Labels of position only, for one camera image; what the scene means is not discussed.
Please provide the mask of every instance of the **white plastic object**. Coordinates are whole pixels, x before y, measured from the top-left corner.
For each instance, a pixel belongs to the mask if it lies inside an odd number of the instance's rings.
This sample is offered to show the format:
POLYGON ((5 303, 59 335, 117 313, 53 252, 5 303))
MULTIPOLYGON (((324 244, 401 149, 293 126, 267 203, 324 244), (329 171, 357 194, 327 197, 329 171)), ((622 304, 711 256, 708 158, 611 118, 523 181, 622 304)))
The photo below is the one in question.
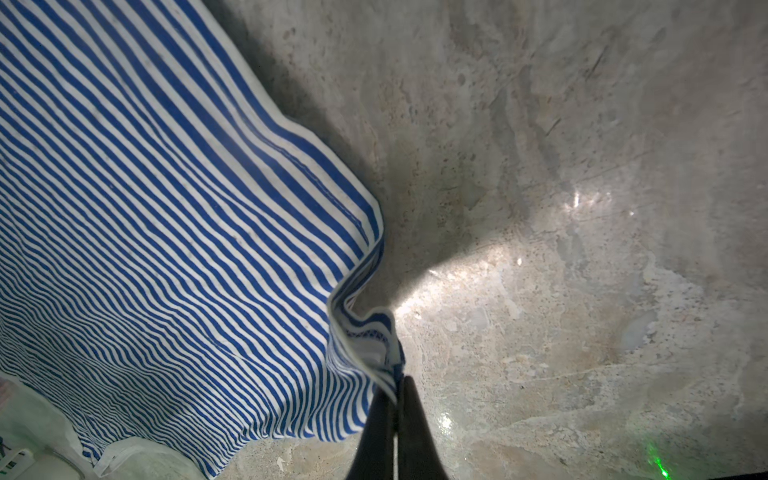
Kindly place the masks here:
POLYGON ((3 480, 20 478, 24 470, 35 463, 35 457, 28 449, 12 449, 0 458, 0 475, 3 480))
POLYGON ((48 453, 38 453, 35 463, 18 480, 81 480, 79 471, 64 460, 48 453))

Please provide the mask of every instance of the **concrete floor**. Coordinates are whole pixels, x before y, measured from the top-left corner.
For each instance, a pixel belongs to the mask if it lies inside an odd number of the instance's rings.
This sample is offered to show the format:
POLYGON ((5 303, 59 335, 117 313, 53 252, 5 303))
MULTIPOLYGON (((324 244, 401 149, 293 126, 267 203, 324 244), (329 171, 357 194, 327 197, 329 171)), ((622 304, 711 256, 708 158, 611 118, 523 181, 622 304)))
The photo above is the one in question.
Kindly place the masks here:
MULTIPOLYGON (((453 478, 768 469, 768 2, 209 0, 379 198, 453 478)), ((224 480, 343 478, 356 439, 224 480)))

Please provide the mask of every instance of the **blue and white striped cloth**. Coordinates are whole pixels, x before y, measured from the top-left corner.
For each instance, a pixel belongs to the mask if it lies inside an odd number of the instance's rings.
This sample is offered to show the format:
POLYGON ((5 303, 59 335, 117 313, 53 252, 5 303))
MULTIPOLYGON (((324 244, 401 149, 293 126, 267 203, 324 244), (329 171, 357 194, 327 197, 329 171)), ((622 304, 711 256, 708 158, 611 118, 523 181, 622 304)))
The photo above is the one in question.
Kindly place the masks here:
POLYGON ((141 437, 212 478, 359 431, 402 364, 349 311, 381 254, 376 200, 199 0, 0 2, 0 369, 94 463, 141 437))

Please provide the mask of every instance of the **green laser dot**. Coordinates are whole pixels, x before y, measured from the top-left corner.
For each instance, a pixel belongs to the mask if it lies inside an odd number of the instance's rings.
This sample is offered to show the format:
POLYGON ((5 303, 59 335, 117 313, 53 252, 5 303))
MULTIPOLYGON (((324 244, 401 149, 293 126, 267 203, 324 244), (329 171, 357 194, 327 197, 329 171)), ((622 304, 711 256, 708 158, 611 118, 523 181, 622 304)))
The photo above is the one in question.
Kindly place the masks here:
POLYGON ((656 465, 658 465, 658 467, 659 467, 659 470, 661 470, 661 475, 662 475, 664 478, 669 478, 669 476, 670 476, 670 473, 669 473, 669 472, 667 472, 667 470, 666 470, 666 469, 665 469, 663 466, 661 466, 661 459, 660 459, 660 458, 658 458, 658 457, 656 457, 656 458, 655 458, 655 460, 654 460, 654 462, 656 462, 656 465))

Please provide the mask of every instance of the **gray concrete surface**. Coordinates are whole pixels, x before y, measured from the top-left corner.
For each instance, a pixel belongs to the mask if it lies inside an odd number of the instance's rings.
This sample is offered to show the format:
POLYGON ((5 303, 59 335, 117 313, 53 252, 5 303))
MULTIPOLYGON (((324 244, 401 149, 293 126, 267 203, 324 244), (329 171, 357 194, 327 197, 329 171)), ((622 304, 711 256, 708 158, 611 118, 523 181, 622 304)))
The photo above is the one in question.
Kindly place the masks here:
MULTIPOLYGON (((208 0, 379 198, 453 478, 768 469, 768 2, 208 0)), ((343 478, 279 440, 224 480, 343 478)))

